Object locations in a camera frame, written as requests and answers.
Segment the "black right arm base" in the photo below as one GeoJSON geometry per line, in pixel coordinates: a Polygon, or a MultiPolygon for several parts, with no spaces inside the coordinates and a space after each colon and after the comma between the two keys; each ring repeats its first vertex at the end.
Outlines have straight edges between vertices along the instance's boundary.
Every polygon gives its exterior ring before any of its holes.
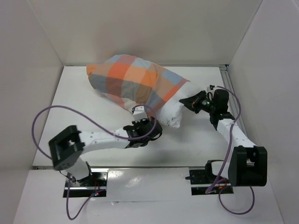
{"type": "MultiPolygon", "coordinates": [[[[206,190],[213,184],[215,178],[215,175],[208,174],[207,168],[190,168],[189,175],[185,177],[185,179],[190,182],[192,196],[206,195],[206,190]]],[[[217,195],[221,190],[223,194],[234,193],[230,183],[224,180],[216,184],[208,195],[217,195]]]]}

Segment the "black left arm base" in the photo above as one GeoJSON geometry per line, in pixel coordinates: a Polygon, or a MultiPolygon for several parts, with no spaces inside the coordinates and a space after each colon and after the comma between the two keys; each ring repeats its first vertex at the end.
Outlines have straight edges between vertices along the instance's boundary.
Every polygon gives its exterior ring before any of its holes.
{"type": "Polygon", "coordinates": [[[107,178],[108,170],[101,168],[92,168],[91,176],[79,181],[74,178],[70,183],[69,198],[88,198],[107,196],[107,178]]]}

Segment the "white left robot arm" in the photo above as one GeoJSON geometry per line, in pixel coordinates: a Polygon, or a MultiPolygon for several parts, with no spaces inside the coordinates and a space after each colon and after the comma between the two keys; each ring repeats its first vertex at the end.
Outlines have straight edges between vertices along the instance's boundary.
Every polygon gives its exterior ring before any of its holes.
{"type": "Polygon", "coordinates": [[[66,171],[81,186],[92,182],[92,172],[83,154],[104,149],[126,149],[146,146],[162,136],[163,129],[155,119],[133,121],[108,134],[106,132],[81,132],[76,125],[68,126],[49,141],[53,168],[66,171]]]}

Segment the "white pillow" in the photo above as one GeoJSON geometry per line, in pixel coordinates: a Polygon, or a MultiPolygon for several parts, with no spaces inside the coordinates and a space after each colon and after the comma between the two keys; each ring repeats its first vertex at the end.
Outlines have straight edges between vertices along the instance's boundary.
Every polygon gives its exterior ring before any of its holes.
{"type": "Polygon", "coordinates": [[[165,126],[171,128],[180,128],[183,117],[184,105],[179,101],[181,99],[192,97],[204,88],[190,81],[187,81],[183,86],[159,109],[157,112],[157,120],[165,126]]]}

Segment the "orange grey checked pillowcase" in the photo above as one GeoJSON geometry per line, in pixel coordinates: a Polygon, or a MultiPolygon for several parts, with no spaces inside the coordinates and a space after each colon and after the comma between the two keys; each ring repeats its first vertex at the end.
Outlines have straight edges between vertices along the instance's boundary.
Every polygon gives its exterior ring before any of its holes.
{"type": "Polygon", "coordinates": [[[147,105],[146,113],[157,112],[188,82],[175,72],[156,63],[131,55],[115,55],[102,64],[86,67],[91,86],[130,111],[147,105]]]}

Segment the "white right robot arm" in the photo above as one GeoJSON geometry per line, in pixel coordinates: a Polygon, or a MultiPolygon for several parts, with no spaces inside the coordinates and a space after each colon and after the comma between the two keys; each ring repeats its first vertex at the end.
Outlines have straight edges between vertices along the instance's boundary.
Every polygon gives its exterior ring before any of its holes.
{"type": "Polygon", "coordinates": [[[227,179],[233,187],[262,187],[267,183],[267,150],[249,140],[237,125],[241,114],[234,117],[228,110],[230,96],[235,94],[221,86],[212,86],[212,98],[201,91],[181,99],[187,109],[194,113],[205,111],[210,115],[210,123],[228,143],[223,161],[210,161],[204,171],[204,178],[213,188],[221,179],[227,179]]]}

